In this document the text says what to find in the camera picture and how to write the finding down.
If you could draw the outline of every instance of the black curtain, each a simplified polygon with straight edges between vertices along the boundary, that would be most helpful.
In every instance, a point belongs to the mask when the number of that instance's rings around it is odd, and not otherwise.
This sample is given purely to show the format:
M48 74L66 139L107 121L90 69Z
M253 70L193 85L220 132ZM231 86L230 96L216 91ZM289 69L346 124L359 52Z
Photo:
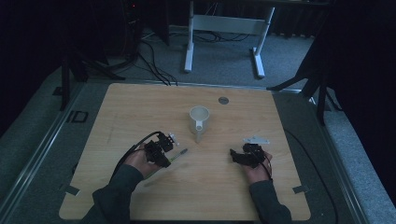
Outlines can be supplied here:
M395 1L339 0L296 75L326 76L393 203L395 39Z

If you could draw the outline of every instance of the small black object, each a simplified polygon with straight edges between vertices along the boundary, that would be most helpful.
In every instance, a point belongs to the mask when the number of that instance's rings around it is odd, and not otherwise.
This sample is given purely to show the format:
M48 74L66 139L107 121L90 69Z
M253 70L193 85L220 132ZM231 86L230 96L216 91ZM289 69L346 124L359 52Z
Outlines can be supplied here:
M116 168L114 169L113 175L110 178L113 178L114 174L119 170L120 166L125 162L126 158L131 155L132 153L136 152L139 149L136 149L138 146L143 144L147 139L149 139L152 135L158 134L158 141L154 142L150 140L147 144L144 146L144 150L146 151L146 158L148 161L152 161L155 164L161 166L161 167L168 167L171 162L165 157L165 152L168 152L173 149L173 144L175 141L172 139L171 136L166 136L162 132L155 132L151 133L142 140L140 140L139 143L136 145L133 145L119 160L117 163Z
M244 153L240 154L230 149L230 154L233 157L233 162L241 165L250 166L256 168L260 163L265 161L264 151L258 144L244 144L242 146Z
M157 137L158 142L151 140L145 145L146 158L161 167L168 167L171 162L165 157L165 152L173 149L174 141L163 133L159 133Z

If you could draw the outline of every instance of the wooden table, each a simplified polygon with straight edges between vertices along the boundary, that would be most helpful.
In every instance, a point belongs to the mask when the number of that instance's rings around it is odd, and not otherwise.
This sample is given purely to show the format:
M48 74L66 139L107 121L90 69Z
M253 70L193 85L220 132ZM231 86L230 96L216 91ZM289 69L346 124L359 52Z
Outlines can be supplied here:
M227 97L229 103L219 103ZM210 110L209 127L197 144L189 130L195 105ZM71 186L60 210L64 219L80 219L93 205L92 193L104 187L120 157L149 133L174 133L187 147L168 168L137 186L131 219L141 220L257 220L248 182L230 148L242 152L243 138L258 135L270 141L262 148L274 158L273 178L278 199L294 220L307 220L310 211L303 193L272 93L236 88L168 87L112 84L92 127Z

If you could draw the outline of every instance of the white metal stand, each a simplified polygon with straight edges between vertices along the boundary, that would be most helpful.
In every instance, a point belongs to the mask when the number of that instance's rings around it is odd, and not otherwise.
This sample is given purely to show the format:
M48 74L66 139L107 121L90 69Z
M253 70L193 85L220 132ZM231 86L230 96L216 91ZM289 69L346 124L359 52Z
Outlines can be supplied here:
M194 15L194 2L190 1L189 44L187 46L186 63L184 66L185 72L189 73L192 69L192 54L194 50L194 43L192 42L193 31L205 30L223 33L259 35L259 44L257 48L253 48L252 52L258 76L265 77L260 53L262 52L262 45L264 44L265 37L267 36L274 10L274 7L270 8L265 20Z

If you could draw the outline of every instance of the white cup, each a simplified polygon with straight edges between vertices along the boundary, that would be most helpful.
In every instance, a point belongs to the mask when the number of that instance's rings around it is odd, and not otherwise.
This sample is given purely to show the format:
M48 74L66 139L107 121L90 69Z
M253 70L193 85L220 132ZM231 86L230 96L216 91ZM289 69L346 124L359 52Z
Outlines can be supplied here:
M197 105L190 110L190 130L195 133L195 142L201 141L201 135L206 131L209 120L209 110L201 105Z

